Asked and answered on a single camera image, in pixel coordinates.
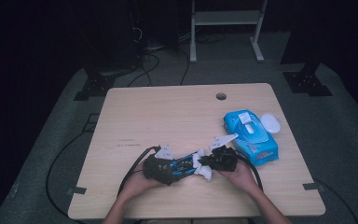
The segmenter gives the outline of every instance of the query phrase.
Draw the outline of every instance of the light wood table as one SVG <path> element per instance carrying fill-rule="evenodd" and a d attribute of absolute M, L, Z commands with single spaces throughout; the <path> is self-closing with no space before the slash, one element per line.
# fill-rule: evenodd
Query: light wood table
<path fill-rule="evenodd" d="M 216 99 L 224 93 L 226 100 Z M 117 196 L 124 175 L 148 147 L 169 145 L 175 158 L 208 147 L 225 135 L 227 112 L 250 109 L 258 117 L 273 113 L 282 129 L 273 134 L 280 158 L 258 166 L 264 191 L 287 216 L 319 216 L 324 203 L 313 183 L 296 140 L 269 84 L 229 84 L 114 88 L 107 93 L 77 182 L 85 194 L 74 194 L 69 217 L 103 218 Z M 192 175 L 170 187 L 159 187 L 134 199 L 126 217 L 253 217 L 252 200 L 213 172 L 211 182 Z"/>

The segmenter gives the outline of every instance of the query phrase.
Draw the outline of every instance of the blue object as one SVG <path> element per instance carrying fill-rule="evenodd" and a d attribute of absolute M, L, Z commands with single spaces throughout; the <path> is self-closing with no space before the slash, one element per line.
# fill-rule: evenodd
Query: blue object
<path fill-rule="evenodd" d="M 237 149 L 243 152 L 254 166 L 279 159 L 278 144 L 252 111 L 229 112 L 225 115 L 224 122 L 228 134 L 238 135 L 234 139 Z"/>

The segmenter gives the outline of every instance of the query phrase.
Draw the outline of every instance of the white plastic lid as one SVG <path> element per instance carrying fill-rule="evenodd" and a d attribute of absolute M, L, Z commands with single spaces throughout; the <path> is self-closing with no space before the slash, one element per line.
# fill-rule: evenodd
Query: white plastic lid
<path fill-rule="evenodd" d="M 261 123 L 263 124 L 264 128 L 269 133 L 277 133 L 281 129 L 281 124 L 278 121 L 277 117 L 273 114 L 267 113 L 261 116 L 260 119 Z"/>

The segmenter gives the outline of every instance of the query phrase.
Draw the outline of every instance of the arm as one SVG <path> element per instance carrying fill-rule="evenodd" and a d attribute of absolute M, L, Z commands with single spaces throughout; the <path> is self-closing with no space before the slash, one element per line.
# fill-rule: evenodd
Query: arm
<path fill-rule="evenodd" d="M 226 177 L 234 186 L 245 191 L 252 198 L 267 223 L 291 223 L 257 186 L 251 169 L 243 161 L 237 162 L 237 167 L 233 172 L 219 171 L 219 174 Z"/>
<path fill-rule="evenodd" d="M 146 179 L 144 173 L 141 171 L 142 167 L 143 162 L 135 168 L 135 172 L 130 176 L 126 186 L 117 196 L 116 201 L 103 220 L 103 224 L 121 224 L 131 199 L 142 194 L 147 189 L 162 185 L 157 180 Z"/>

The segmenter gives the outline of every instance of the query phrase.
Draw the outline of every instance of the round grommet hole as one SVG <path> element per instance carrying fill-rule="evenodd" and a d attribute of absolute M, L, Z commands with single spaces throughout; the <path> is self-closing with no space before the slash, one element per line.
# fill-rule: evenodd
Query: round grommet hole
<path fill-rule="evenodd" d="M 227 96 L 224 93 L 219 92 L 219 93 L 216 94 L 216 99 L 218 99 L 218 100 L 226 100 Z"/>

